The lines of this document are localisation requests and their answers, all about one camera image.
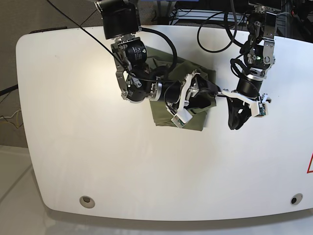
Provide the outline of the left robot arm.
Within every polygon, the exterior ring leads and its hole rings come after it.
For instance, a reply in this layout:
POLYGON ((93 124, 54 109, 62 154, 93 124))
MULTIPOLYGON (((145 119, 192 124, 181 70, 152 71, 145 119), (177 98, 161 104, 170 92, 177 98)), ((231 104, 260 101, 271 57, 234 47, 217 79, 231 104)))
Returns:
POLYGON ((240 54, 230 60, 232 73, 239 79, 233 91, 222 90, 228 104, 228 126, 240 129, 251 117, 268 114, 271 99, 260 94, 268 70, 275 63, 274 36, 276 18, 282 9, 280 0, 250 0, 253 10, 246 21, 247 41, 240 46, 240 54))

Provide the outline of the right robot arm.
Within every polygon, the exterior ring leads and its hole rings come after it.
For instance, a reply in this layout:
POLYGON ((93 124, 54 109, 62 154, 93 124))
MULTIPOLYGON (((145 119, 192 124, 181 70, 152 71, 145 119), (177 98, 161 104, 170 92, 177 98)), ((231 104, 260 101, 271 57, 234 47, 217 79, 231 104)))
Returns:
POLYGON ((146 98, 164 102, 173 115, 211 105, 221 89, 200 69, 170 78, 179 61, 176 47, 165 34, 141 27, 137 1, 100 0, 94 4, 102 16, 105 38, 114 40, 111 49, 116 56, 116 77, 123 99, 133 103, 146 98), (153 67, 148 65, 147 48, 135 36, 141 31, 156 34, 166 41, 173 55, 169 65, 158 65, 156 59, 152 59, 153 67))

